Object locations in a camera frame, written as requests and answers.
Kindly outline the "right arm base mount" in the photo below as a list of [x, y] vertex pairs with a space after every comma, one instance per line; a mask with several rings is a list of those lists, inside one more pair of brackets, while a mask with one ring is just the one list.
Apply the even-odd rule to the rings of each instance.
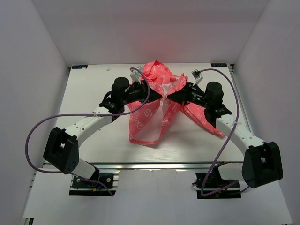
[[[203, 197], [201, 195], [201, 187], [205, 175], [206, 175], [205, 172], [200, 172], [195, 174], [195, 181], [192, 183], [192, 186], [196, 187], [197, 199], [240, 199], [241, 198], [240, 184], [238, 182], [232, 185], [231, 187], [222, 189], [221, 191], [218, 191], [217, 193], [214, 193], [207, 197]], [[233, 183], [233, 180], [225, 180], [219, 182], [217, 181], [217, 178], [215, 178], [213, 175], [210, 175], [203, 189], [203, 193], [207, 194], [209, 192], [222, 188], [231, 183]]]

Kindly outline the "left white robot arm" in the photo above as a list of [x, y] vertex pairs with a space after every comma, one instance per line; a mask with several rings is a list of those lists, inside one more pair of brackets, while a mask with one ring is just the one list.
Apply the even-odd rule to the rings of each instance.
[[83, 178], [88, 187], [94, 187], [99, 182], [99, 170], [90, 163], [80, 159], [79, 147], [99, 131], [111, 124], [121, 113], [125, 105], [133, 102], [150, 103], [160, 100], [162, 95], [148, 88], [145, 81], [129, 82], [124, 78], [116, 79], [111, 91], [107, 92], [99, 106], [91, 116], [66, 128], [55, 127], [51, 130], [43, 158], [63, 174], [73, 174]]

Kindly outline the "pink hooded kids jacket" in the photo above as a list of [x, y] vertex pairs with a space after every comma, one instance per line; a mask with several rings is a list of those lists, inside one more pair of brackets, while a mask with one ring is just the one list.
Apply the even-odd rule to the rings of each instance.
[[224, 133], [206, 121], [204, 107], [190, 103], [180, 105], [166, 97], [184, 87], [188, 77], [184, 74], [173, 75], [160, 61], [152, 61], [143, 66], [150, 87], [162, 95], [161, 100], [145, 104], [129, 118], [129, 141], [133, 144], [152, 145], [166, 133], [176, 114], [181, 111], [197, 125], [218, 136]]

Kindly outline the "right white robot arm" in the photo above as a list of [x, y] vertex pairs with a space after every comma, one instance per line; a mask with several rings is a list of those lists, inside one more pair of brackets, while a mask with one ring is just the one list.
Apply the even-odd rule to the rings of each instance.
[[192, 83], [168, 95], [168, 99], [186, 105], [193, 103], [204, 107], [206, 120], [217, 130], [224, 133], [243, 153], [242, 163], [221, 163], [211, 172], [212, 183], [217, 187], [231, 180], [244, 181], [251, 188], [283, 178], [283, 168], [279, 146], [275, 142], [265, 142], [251, 133], [245, 126], [235, 121], [235, 116], [223, 104], [222, 85], [210, 82], [202, 91]]

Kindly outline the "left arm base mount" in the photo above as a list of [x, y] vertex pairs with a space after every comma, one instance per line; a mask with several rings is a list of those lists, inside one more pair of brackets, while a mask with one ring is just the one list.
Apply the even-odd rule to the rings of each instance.
[[84, 181], [73, 176], [69, 189], [69, 196], [108, 196], [116, 193], [119, 181], [119, 171], [104, 170], [100, 172], [98, 182]]

